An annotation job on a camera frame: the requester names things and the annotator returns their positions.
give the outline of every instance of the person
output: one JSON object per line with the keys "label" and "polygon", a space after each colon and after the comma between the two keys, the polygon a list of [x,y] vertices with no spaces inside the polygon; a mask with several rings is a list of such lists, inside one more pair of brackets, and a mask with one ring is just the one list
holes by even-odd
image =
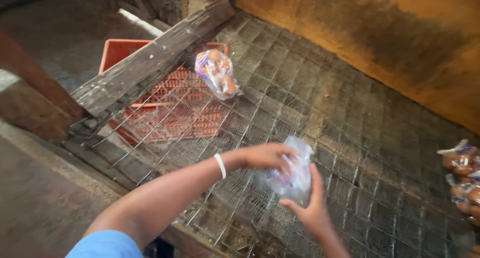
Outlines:
{"label": "person", "polygon": [[[279,168],[283,155],[296,152],[279,143],[241,148],[154,179],[131,191],[88,227],[66,258],[141,258],[141,250],[216,181],[241,167]],[[331,224],[323,203],[322,180],[310,165],[311,198],[307,208],[280,200],[320,244],[329,258],[350,257]]]}

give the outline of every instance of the white bracelet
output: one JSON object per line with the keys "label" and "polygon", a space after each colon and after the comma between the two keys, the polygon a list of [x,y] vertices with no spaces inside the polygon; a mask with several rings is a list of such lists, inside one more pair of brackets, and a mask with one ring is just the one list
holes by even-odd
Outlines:
{"label": "white bracelet", "polygon": [[220,166],[220,170],[222,170],[222,179],[225,179],[227,177],[227,172],[225,170],[225,166],[223,165],[222,158],[220,155],[217,153],[214,155],[216,161],[218,162],[218,165]]}

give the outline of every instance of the plastic crate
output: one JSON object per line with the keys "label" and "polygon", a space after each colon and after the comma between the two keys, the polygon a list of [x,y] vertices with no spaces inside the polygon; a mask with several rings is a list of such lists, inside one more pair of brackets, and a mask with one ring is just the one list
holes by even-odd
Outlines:
{"label": "plastic crate", "polygon": [[[149,42],[151,41],[107,40],[99,73],[117,64]],[[228,53],[227,45],[224,43],[208,43],[204,50],[209,49],[222,50],[225,55]],[[182,83],[183,80],[189,80],[188,85]],[[214,136],[218,134],[222,122],[223,124],[228,123],[228,120],[223,118],[228,108],[216,103],[200,111],[195,104],[203,103],[204,98],[210,98],[210,96],[198,88],[208,89],[195,73],[179,67],[172,71],[163,82],[132,104],[131,109],[123,111],[123,117],[129,117],[129,119],[122,126],[119,126],[120,122],[117,120],[110,120],[108,124],[112,128],[118,127],[117,133],[130,144],[140,142],[147,135],[148,137],[144,140],[147,142]],[[173,94],[169,94],[172,90],[177,96],[184,95],[183,103],[175,106],[178,100]],[[162,126],[152,131],[152,128],[160,122]]]}

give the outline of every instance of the blue sleeve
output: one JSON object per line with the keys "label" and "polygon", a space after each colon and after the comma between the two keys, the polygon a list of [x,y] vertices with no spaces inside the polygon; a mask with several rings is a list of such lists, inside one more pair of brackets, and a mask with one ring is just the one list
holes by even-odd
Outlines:
{"label": "blue sleeve", "polygon": [[129,236],[108,230],[86,236],[65,258],[142,258],[142,253]]}

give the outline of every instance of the chicken wire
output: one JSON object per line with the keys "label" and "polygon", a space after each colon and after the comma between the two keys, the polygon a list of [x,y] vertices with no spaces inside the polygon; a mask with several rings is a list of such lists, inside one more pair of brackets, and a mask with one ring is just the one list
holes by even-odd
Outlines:
{"label": "chicken wire", "polygon": [[[123,139],[126,154],[110,163],[118,168],[135,153],[147,159],[147,173],[123,171],[138,186],[164,169],[216,152],[296,135],[314,149],[325,204],[353,257],[458,257],[471,247],[473,229],[449,200],[435,151],[465,137],[475,144],[478,137],[254,16],[238,12],[215,41],[228,44],[243,95],[222,102],[197,81],[185,79],[154,100],[168,103],[156,112],[140,114],[145,101],[125,108],[128,113],[114,113],[116,127],[90,147]],[[192,93],[195,100],[189,98]],[[206,116],[213,108],[216,117]],[[172,122],[178,125],[176,133]],[[201,124],[213,132],[195,135]],[[119,135],[120,127],[133,134],[133,143]],[[146,131],[139,134],[138,129]],[[163,140],[151,141],[155,135]],[[275,193],[257,184],[257,177],[254,170],[232,173],[176,222],[234,257],[321,255],[321,247],[279,205]]]}

